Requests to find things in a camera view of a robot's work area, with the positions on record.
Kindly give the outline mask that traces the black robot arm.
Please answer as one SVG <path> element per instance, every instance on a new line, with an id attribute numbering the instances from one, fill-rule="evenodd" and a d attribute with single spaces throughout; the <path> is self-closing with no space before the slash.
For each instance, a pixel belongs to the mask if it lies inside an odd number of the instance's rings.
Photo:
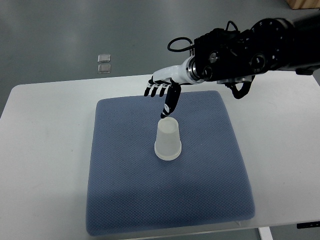
<path id="1" fill-rule="evenodd" d="M 155 71 L 144 91 L 145 96 L 165 97 L 161 118 L 175 110 L 183 85 L 216 82 L 241 99 L 256 75 L 268 71 L 312 75 L 320 67 L 320 16 L 265 18 L 245 31 L 215 28 L 190 40 L 185 50 L 189 57 Z"/>

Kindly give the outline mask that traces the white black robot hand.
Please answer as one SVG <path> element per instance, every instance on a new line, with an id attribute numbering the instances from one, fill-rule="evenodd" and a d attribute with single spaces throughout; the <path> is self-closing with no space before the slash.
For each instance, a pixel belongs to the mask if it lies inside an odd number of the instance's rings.
<path id="1" fill-rule="evenodd" d="M 155 71 L 152 74 L 152 79 L 148 81 L 143 95 L 147 97 L 152 89 L 150 96 L 153 98 L 161 86 L 159 96 L 163 97 L 168 88 L 164 107 L 160 114 L 161 118 L 166 118 L 176 109 L 181 94 L 181 85 L 197 84 L 200 84 L 200 77 L 196 71 L 195 60 L 186 59 L 181 65 L 173 65 Z"/>

